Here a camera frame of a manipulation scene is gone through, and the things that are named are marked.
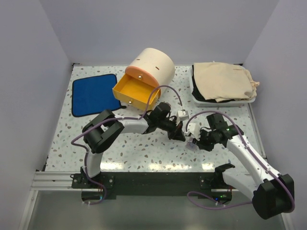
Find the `clear box of clips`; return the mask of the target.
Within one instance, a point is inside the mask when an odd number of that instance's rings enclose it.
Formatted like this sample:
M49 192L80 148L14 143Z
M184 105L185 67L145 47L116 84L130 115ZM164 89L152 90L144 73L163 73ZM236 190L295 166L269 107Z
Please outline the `clear box of clips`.
M196 145L197 140L195 138L189 138L186 143L186 148L191 151L196 151L198 146Z

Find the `yellow drawer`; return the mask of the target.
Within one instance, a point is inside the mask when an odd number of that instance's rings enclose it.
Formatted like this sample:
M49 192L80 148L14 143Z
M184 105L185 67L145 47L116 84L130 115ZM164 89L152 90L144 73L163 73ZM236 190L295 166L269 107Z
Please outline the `yellow drawer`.
M152 91L158 86L160 85L150 85L148 83L145 83L143 80L140 80L125 73L122 78L117 82L117 84L113 87L113 95L119 101L127 103L130 106L138 108L142 111L144 111L145 109L151 110L161 96L161 89L157 89L154 91L150 98L149 105L148 107L146 107L148 98L151 95Z

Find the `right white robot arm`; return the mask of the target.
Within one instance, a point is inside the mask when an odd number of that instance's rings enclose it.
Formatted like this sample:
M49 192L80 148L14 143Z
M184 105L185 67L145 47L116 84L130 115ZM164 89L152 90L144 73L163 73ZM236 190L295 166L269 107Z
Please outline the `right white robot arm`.
M228 124L226 115L213 113L207 116L210 127L204 130L198 124L187 125L193 143L201 150L211 151L216 144L232 152L247 169L248 175L239 173L231 163L216 168L214 184L219 188L230 185L248 197L263 219L295 209L294 181L288 174L274 169L252 147L244 132L233 121Z

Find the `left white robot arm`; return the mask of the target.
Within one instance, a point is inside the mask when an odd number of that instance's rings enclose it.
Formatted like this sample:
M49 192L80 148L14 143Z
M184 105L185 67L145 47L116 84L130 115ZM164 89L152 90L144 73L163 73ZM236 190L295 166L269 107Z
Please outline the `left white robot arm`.
M111 147L120 134L149 134L161 129L167 132L170 140L185 141L182 128L183 121L189 119L188 112L179 110L174 116L170 113L171 106L164 102L140 117L116 117L110 110L104 110L83 128L83 132L86 133L83 140L90 150L85 156L83 166L85 174L82 182L89 188L99 184L98 175L101 172L100 162L103 153Z

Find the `white tray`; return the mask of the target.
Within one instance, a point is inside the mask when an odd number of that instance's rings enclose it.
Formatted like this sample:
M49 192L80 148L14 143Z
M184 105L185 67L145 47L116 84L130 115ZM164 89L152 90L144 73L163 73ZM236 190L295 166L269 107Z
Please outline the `white tray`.
M256 98L252 98L250 100L228 100L222 102L216 102L216 100L204 100L200 99L200 97L196 96L196 85L194 83L194 65L189 68L189 85L190 85L190 92L193 102L197 107L240 107L243 104L250 104L255 102Z

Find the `black cloth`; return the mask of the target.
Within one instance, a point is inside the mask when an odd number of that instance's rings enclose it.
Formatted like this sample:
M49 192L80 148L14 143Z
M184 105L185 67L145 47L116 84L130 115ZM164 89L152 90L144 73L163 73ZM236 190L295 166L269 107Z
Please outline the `black cloth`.
M209 100L206 100L200 93L200 91L198 90L197 86L196 86L196 83L195 83L195 80L194 80L194 76L191 77L192 79L192 84L193 84L193 91L192 91L192 95L194 96L194 98L198 101L201 101L201 102L207 102L207 103L217 103L217 101L215 99L209 99Z

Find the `beige cloth bag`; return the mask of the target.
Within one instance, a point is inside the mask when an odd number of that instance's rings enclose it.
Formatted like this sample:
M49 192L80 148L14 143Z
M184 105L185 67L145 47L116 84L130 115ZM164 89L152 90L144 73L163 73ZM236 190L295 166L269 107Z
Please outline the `beige cloth bag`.
M252 100L257 96L259 82L240 65L223 62L194 63L194 81L206 100Z

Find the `beige round drawer cabinet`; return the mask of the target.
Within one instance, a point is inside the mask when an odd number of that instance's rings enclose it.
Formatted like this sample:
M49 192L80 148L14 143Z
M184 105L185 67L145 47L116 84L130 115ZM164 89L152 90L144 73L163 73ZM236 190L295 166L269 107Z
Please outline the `beige round drawer cabinet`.
M175 65L164 52L146 48L126 67L125 73L156 88L170 84L175 76Z

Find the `blue cloth mat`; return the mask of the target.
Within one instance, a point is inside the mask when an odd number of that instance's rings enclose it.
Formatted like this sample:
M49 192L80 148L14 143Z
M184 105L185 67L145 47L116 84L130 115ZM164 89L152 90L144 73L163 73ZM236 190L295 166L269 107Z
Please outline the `blue cloth mat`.
M74 117L99 114L109 109L124 109L113 95L117 84L115 74L105 74L74 80L72 83L71 113Z

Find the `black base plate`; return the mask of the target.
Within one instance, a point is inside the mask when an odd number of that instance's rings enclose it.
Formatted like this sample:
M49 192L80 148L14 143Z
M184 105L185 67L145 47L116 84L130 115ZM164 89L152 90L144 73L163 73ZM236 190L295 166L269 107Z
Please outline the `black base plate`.
M215 201L232 199L231 187L215 182L213 172L102 172L92 180L85 173L71 174L71 187L82 189L82 201L116 199L117 196L186 196L196 191Z

